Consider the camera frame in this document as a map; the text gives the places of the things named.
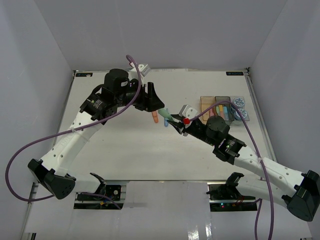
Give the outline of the blue highlighter pen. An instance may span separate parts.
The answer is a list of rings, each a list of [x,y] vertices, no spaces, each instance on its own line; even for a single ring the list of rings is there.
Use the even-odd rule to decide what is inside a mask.
[[[229,118],[229,112],[228,112],[228,108],[226,106],[223,106],[223,114],[224,114],[224,119],[226,121],[229,121],[230,118]]]

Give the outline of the green highlighter pen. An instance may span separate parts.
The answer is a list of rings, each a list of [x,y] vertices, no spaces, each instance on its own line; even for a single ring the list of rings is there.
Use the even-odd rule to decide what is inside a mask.
[[[216,107],[215,107],[215,111],[216,111],[216,113],[217,113],[218,116],[221,116],[220,107],[219,107],[219,106],[216,106]]]

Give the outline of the orange highlighter pen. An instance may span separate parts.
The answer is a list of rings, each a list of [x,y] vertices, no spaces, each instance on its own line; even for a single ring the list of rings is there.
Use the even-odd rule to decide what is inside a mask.
[[[224,115],[223,105],[219,105],[218,107],[219,107],[220,116],[222,117]]]

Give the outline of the blue-lidded cleaning gel jar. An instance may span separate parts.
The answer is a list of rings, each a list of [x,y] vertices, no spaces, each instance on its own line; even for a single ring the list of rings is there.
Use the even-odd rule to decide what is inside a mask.
[[[242,97],[236,97],[236,98],[232,99],[231,102],[232,102],[231,108],[233,110],[243,109],[246,105],[245,100]]]

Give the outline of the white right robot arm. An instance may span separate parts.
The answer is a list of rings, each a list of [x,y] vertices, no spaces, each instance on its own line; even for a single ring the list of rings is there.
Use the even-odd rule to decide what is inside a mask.
[[[210,187],[207,194],[212,200],[237,200],[255,197],[273,200],[295,217],[311,222],[320,206],[320,176],[285,167],[269,158],[260,158],[243,141],[229,134],[230,126],[220,116],[211,116],[207,123],[200,120],[170,120],[180,134],[191,135],[213,147],[213,154],[223,162],[246,169],[259,179],[232,173],[225,184]]]

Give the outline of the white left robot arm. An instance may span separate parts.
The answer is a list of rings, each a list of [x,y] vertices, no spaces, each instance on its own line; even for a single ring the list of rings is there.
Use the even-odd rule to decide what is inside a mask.
[[[79,182],[68,171],[81,149],[105,125],[105,118],[119,108],[134,106],[140,111],[154,112],[165,105],[156,94],[154,84],[143,84],[150,68],[146,64],[130,71],[114,68],[104,77],[80,106],[79,112],[55,146],[39,160],[32,159],[27,167],[39,184],[57,199],[67,197]]]

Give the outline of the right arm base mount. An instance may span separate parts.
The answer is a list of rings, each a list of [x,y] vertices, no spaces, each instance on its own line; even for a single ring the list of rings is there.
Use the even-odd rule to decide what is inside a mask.
[[[212,213],[255,212],[258,210],[254,196],[241,195],[225,188],[225,184],[209,183],[206,194]]]

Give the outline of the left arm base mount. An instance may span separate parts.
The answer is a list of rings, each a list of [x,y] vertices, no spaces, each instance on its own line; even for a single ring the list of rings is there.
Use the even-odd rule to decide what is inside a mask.
[[[95,193],[77,193],[73,208],[76,210],[121,210],[125,195],[121,185],[103,185]]]

